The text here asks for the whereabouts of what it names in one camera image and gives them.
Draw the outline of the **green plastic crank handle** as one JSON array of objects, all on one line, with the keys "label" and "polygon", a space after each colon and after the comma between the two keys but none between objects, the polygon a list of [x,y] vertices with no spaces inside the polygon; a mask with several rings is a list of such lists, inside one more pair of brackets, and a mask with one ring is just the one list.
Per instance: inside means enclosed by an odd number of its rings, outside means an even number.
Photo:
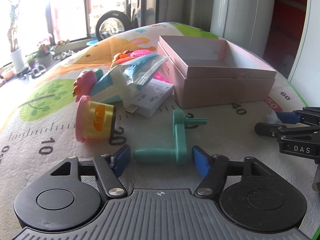
[{"label": "green plastic crank handle", "polygon": [[173,148],[140,148],[133,152],[133,158],[142,163],[175,162],[184,165],[189,159],[186,128],[194,128],[207,124],[207,118],[190,118],[185,116],[182,109],[173,110],[172,135],[174,138]]}]

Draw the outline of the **pink yellow round toy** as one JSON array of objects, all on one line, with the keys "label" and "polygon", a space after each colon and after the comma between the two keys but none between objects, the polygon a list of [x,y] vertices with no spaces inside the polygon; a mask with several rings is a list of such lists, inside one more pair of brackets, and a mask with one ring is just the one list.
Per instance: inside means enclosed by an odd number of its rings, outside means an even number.
[{"label": "pink yellow round toy", "polygon": [[116,123],[116,107],[92,101],[83,95],[76,111],[75,138],[79,142],[87,139],[110,139]]}]

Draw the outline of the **white charger box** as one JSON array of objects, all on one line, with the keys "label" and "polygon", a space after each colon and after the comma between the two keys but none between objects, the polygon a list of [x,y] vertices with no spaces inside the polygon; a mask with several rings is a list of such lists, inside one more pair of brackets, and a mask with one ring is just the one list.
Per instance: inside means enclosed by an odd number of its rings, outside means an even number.
[{"label": "white charger box", "polygon": [[134,98],[124,100],[123,106],[128,113],[150,118],[173,90],[174,85],[152,79]]}]

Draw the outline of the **blue wet cotton pack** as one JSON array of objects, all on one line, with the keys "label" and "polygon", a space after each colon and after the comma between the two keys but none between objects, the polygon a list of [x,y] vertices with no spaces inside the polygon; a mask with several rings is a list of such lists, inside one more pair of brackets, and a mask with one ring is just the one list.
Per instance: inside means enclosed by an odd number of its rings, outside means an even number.
[{"label": "blue wet cotton pack", "polygon": [[132,60],[109,70],[92,88],[89,94],[91,100],[101,103],[113,103],[135,97],[151,79],[142,86],[132,82],[127,75],[129,64]]}]

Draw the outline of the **pink pig toy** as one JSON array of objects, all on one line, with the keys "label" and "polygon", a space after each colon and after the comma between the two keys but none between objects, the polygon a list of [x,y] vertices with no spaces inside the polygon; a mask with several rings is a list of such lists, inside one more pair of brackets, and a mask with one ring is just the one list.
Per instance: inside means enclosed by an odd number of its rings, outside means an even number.
[{"label": "pink pig toy", "polygon": [[73,96],[78,102],[83,95],[89,95],[94,85],[103,77],[103,71],[95,68],[83,70],[73,83]]}]

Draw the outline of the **pink plastic racket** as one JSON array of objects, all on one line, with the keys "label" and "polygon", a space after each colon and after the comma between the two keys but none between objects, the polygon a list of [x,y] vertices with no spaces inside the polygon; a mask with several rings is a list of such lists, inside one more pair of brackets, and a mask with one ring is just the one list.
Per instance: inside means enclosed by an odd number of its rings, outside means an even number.
[{"label": "pink plastic racket", "polygon": [[168,56],[158,54],[137,57],[129,64],[127,75],[135,84],[145,85],[168,59]]}]

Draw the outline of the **orange toy camera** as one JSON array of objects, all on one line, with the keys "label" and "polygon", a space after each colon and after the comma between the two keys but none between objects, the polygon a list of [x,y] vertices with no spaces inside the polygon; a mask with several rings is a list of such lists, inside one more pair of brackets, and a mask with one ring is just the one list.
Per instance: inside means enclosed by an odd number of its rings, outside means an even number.
[{"label": "orange toy camera", "polygon": [[110,69],[112,69],[113,67],[119,64],[132,60],[131,53],[132,53],[131,50],[126,50],[122,53],[117,53],[113,58],[113,61],[110,65]]}]

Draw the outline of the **colourful play mat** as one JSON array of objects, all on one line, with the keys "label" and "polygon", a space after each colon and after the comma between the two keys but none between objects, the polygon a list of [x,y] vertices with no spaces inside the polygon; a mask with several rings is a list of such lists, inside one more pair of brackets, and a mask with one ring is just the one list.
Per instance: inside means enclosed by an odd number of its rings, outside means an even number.
[{"label": "colourful play mat", "polygon": [[[35,80],[16,79],[1,88],[1,239],[12,239],[21,229],[14,199],[27,185],[67,157],[85,160],[117,150],[106,140],[78,142],[75,138],[77,104],[72,90],[80,72],[108,70],[118,51],[155,48],[161,35],[213,36],[183,24],[154,24],[86,48]],[[298,92],[277,74],[264,101],[186,109],[187,114],[208,122],[185,135],[188,148],[197,145],[210,155],[221,154],[234,161],[255,157],[299,189],[308,202],[300,230],[312,237],[319,229],[319,194],[312,189],[316,164],[281,154],[275,139],[254,130],[258,122],[273,122],[277,112],[304,106]]]}]

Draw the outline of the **pink cardboard box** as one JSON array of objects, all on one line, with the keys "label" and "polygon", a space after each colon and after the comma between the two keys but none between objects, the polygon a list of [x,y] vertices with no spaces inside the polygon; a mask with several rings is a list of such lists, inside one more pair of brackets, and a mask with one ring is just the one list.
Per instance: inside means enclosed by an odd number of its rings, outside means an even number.
[{"label": "pink cardboard box", "polygon": [[157,52],[168,56],[163,75],[181,108],[265,100],[276,70],[251,52],[204,37],[160,36]]}]

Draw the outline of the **blue plastic basin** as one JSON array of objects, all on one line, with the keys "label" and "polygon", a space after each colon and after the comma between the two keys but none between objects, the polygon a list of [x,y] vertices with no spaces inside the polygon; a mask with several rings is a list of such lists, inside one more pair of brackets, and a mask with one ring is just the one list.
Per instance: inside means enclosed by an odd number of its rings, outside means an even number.
[{"label": "blue plastic basin", "polygon": [[86,43],[86,46],[92,46],[95,45],[96,43],[98,43],[99,40],[95,39],[95,40],[90,40]]}]

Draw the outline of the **small flower pot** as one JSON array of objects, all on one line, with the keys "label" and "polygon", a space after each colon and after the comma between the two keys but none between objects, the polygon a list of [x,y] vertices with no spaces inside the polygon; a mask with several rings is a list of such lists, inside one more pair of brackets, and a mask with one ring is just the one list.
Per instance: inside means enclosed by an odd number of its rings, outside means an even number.
[{"label": "small flower pot", "polygon": [[47,53],[46,55],[39,57],[37,60],[39,64],[48,67],[53,62],[53,55],[51,53]]}]

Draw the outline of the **white plant pot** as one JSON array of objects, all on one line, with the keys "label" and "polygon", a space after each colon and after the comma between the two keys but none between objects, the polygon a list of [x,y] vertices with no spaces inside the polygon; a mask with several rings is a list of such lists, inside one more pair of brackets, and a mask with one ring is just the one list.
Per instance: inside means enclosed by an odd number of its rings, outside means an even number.
[{"label": "white plant pot", "polygon": [[28,69],[25,56],[20,49],[16,49],[11,53],[12,64],[14,65],[14,73],[20,74]]}]

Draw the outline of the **round washing machine door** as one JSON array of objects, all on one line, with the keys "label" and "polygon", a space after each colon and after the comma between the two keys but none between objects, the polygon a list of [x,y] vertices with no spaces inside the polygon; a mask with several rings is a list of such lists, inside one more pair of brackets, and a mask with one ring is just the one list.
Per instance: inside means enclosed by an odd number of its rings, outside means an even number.
[{"label": "round washing machine door", "polygon": [[103,14],[97,21],[95,35],[98,41],[102,41],[113,35],[131,30],[132,28],[132,22],[126,14],[111,10]]}]

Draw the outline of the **grey curtain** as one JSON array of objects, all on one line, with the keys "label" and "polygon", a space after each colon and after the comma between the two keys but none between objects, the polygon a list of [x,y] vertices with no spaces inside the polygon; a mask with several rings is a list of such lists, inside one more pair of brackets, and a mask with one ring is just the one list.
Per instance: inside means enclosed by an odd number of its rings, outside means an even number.
[{"label": "grey curtain", "polygon": [[210,31],[213,0],[156,0],[156,22],[176,22]]}]

